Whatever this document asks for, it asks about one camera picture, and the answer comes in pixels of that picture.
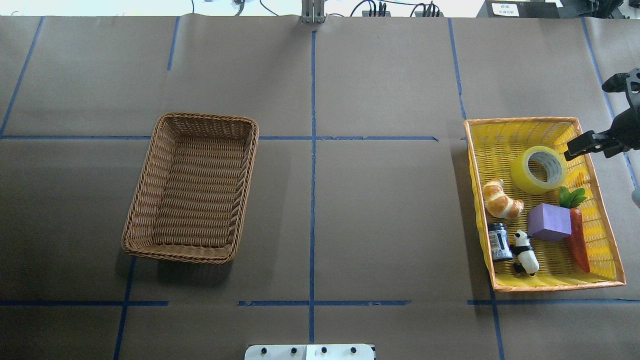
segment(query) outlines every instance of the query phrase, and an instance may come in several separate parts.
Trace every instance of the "yellow tape roll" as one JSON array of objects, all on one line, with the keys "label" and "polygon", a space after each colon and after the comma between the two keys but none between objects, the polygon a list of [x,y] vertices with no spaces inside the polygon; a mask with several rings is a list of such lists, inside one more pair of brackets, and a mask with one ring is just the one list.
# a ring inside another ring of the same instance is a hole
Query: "yellow tape roll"
[{"label": "yellow tape roll", "polygon": [[[531,173],[529,160],[537,161],[547,171],[547,181],[542,181]],[[559,188],[566,179],[566,162],[555,150],[546,146],[534,146],[527,149],[511,163],[513,183],[524,192],[540,195]]]}]

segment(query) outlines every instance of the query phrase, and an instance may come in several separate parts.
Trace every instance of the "purple block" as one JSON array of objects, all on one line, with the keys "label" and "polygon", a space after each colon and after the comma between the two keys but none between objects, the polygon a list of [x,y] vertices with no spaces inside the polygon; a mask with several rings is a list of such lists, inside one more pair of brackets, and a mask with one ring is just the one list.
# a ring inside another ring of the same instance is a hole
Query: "purple block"
[{"label": "purple block", "polygon": [[533,238],[558,241],[571,235],[569,209],[560,206],[540,204],[527,216],[527,234]]}]

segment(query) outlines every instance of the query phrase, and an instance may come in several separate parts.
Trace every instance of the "panda figurine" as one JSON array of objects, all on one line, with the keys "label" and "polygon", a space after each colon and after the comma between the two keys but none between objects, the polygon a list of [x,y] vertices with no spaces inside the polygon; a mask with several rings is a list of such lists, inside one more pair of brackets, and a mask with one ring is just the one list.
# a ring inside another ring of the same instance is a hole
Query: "panda figurine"
[{"label": "panda figurine", "polygon": [[540,270],[540,264],[529,242],[529,235],[522,230],[518,230],[513,237],[515,238],[516,246],[510,245],[509,248],[520,262],[513,264],[516,272],[519,274],[525,272],[531,276],[535,275]]}]

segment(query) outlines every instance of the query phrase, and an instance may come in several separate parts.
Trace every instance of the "toy croissant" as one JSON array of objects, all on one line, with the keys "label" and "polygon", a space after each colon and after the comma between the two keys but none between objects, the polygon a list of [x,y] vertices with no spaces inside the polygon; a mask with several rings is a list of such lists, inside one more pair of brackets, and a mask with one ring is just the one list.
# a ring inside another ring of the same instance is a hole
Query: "toy croissant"
[{"label": "toy croissant", "polygon": [[502,185],[504,185],[504,181],[496,177],[483,186],[484,206],[489,214],[497,218],[513,220],[524,209],[524,202],[508,197],[504,193]]}]

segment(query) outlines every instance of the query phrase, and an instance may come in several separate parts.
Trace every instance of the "basket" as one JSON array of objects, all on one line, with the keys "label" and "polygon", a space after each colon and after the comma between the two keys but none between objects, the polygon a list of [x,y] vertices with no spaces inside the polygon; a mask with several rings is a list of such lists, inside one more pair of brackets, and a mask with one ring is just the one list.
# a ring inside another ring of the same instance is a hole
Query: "basket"
[{"label": "basket", "polygon": [[233,260],[258,143],[252,119],[167,113],[158,119],[122,236],[141,258]]},{"label": "basket", "polygon": [[[572,117],[533,117],[521,119],[484,119],[465,121],[467,132],[469,170],[474,191],[476,224],[484,262],[489,269],[493,288],[497,291],[556,291],[586,288],[604,288],[626,284],[625,273],[618,254],[618,247],[611,231],[598,179],[589,155],[579,156],[567,163],[568,176],[564,182],[569,190],[578,187],[586,190],[587,200],[580,205],[584,221],[584,237],[587,245],[590,273],[583,272],[573,260],[566,240],[549,242],[531,240],[540,270],[535,276],[518,274],[513,261],[492,261],[487,223],[504,222],[513,243],[518,229],[527,229],[527,217],[516,220],[498,219],[484,210],[483,185],[494,177],[504,180],[504,191],[514,199],[525,203],[523,214],[546,202],[557,204],[557,192],[530,195],[521,191],[511,181],[509,166],[522,152],[535,145],[545,145],[562,154],[566,143],[582,133],[578,119]],[[542,168],[532,167],[537,177]]]}]

